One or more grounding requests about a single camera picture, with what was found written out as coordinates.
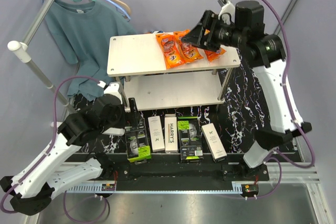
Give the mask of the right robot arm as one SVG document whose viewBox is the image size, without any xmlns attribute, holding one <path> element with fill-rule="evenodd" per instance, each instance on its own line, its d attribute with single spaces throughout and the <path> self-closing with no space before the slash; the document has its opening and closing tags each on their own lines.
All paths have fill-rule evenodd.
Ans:
<svg viewBox="0 0 336 224">
<path fill-rule="evenodd" d="M 242 1 L 236 4 L 233 14 L 227 13 L 227 22 L 223 15 L 205 11 L 198 24 L 182 37 L 182 42 L 213 52 L 221 46 L 236 48 L 258 78 L 270 127 L 255 132 L 255 141 L 243 156 L 245 163 L 238 167 L 239 176 L 250 180 L 274 149 L 294 137 L 305 136 L 312 125 L 302 119 L 293 100 L 286 73 L 289 60 L 281 39 L 264 32 L 264 7 L 258 1 Z"/>
</svg>

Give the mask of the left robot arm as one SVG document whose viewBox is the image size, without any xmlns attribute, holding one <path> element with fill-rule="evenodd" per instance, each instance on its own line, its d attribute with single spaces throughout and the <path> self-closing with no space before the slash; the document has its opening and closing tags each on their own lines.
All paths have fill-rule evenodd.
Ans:
<svg viewBox="0 0 336 224">
<path fill-rule="evenodd" d="M 127 111 L 122 100 L 105 94 L 86 108 L 67 116 L 47 147 L 16 176 L 4 176 L 1 188 L 4 198 L 1 211 L 8 214 L 33 216 L 44 210 L 51 201 L 67 189 L 91 179 L 107 180 L 115 175 L 114 162 L 105 153 L 96 153 L 81 165 L 65 172 L 57 169 L 86 143 L 106 130 L 123 135 L 125 128 L 138 121 L 138 108 L 134 98 L 128 99 Z M 4 207 L 5 198 L 11 196 L 12 210 Z"/>
</svg>

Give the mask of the orange razor pack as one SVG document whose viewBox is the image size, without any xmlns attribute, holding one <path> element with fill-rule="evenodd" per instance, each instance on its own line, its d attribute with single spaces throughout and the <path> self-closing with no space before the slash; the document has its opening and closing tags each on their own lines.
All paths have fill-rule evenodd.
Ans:
<svg viewBox="0 0 336 224">
<path fill-rule="evenodd" d="M 182 42 L 182 38 L 190 32 L 189 29 L 183 31 L 175 31 L 174 37 L 177 41 L 181 56 L 186 63 L 193 63 L 197 60 L 203 59 L 203 56 L 199 53 L 196 47 L 193 47 L 190 43 Z"/>
<path fill-rule="evenodd" d="M 219 48 L 217 51 L 204 50 L 206 58 L 209 62 L 218 59 L 221 55 L 226 53 L 226 50 Z"/>
<path fill-rule="evenodd" d="M 176 39 L 173 35 L 161 33 L 155 36 L 162 51 L 166 69 L 176 68 L 185 64 L 185 60 L 180 54 Z"/>
</svg>

